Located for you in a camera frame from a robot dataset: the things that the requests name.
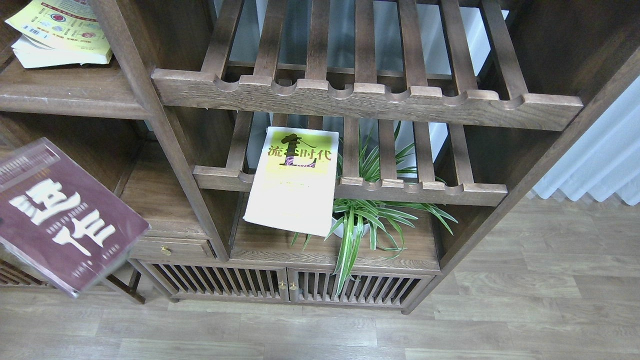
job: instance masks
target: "laminate floor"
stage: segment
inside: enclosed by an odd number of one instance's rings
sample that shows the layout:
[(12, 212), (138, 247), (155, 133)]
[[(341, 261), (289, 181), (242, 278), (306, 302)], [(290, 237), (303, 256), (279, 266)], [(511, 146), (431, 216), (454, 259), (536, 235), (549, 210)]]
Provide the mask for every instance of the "laminate floor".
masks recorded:
[(0, 359), (640, 359), (640, 206), (524, 199), (411, 315), (0, 291)]

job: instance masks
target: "spider plant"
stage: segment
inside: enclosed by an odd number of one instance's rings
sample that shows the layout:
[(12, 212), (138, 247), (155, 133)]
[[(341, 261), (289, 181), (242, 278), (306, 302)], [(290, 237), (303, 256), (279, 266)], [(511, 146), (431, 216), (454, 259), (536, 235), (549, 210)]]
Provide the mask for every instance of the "spider plant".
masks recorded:
[[(400, 122), (394, 131), (394, 138), (397, 139), (400, 131)], [(371, 134), (367, 136), (364, 144), (360, 144), (360, 152), (358, 154), (358, 169), (360, 177), (368, 182), (376, 182), (380, 180), (380, 148), (375, 146), (371, 151), (367, 152), (369, 139)], [(413, 154), (415, 144), (411, 143), (404, 147), (396, 154), (396, 166), (402, 165), (407, 157)], [(416, 174), (416, 167), (400, 167), (397, 171), (398, 174)], [(342, 175), (342, 156), (338, 155), (338, 169), (337, 176)], [(434, 204), (418, 203), (418, 202), (397, 202), (397, 201), (385, 201), (385, 200), (360, 200), (360, 199), (335, 199), (333, 201), (334, 216), (337, 217), (336, 223), (329, 230), (329, 234), (324, 238), (326, 241), (332, 232), (334, 232), (341, 225), (344, 226), (344, 235), (342, 237), (342, 243), (340, 245), (340, 251), (338, 253), (338, 260), (335, 266), (333, 274), (337, 275), (338, 288), (337, 293), (342, 292), (342, 287), (345, 281), (351, 275), (351, 269), (358, 257), (358, 250), (360, 248), (360, 242), (364, 237), (365, 223), (369, 223), (369, 245), (371, 250), (381, 249), (384, 251), (395, 252), (393, 256), (387, 257), (387, 259), (394, 259), (402, 253), (404, 247), (404, 234), (401, 225), (407, 225), (414, 227), (412, 220), (418, 219), (417, 217), (406, 213), (404, 211), (395, 208), (411, 208), (421, 211), (427, 211), (433, 214), (443, 226), (450, 232), (451, 228), (446, 220), (452, 222), (458, 222), (451, 215), (438, 208)], [(396, 231), (395, 238), (389, 233), (390, 227)], [(386, 235), (385, 239), (388, 239), (388, 245), (381, 245), (378, 239), (378, 231), (381, 231)], [(293, 246), (298, 239), (298, 233), (294, 234), (291, 246)], [(302, 247), (302, 251), (305, 250), (311, 235), (307, 235), (305, 243)]]

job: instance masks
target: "white curtain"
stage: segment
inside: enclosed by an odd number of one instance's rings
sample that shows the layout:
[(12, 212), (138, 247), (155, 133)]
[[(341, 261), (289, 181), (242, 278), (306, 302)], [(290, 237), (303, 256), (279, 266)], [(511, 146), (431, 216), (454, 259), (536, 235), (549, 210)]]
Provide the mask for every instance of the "white curtain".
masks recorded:
[(604, 201), (614, 193), (640, 202), (640, 78), (605, 111), (533, 187), (543, 199), (556, 191), (576, 201), (589, 194)]

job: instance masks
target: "drawer knob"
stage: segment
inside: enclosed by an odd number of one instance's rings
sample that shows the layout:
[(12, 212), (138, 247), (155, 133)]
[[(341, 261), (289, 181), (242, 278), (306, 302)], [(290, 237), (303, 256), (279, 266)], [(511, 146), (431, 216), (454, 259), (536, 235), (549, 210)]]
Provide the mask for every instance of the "drawer knob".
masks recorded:
[(169, 249), (164, 245), (162, 246), (162, 248), (160, 248), (160, 252), (162, 252), (164, 255), (167, 255), (167, 256), (171, 255), (171, 249)]

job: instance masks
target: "book cover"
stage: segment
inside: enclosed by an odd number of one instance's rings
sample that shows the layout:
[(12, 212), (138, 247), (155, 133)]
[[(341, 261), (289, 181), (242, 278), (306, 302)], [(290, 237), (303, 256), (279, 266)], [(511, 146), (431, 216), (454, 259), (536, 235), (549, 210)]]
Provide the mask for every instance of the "book cover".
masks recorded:
[(0, 163), (0, 243), (73, 297), (123, 263), (148, 229), (46, 138)]
[(331, 229), (338, 133), (270, 126), (244, 220), (304, 234)]
[(111, 60), (109, 42), (87, 1), (32, 1), (5, 22), (28, 37), (12, 45), (25, 68)]

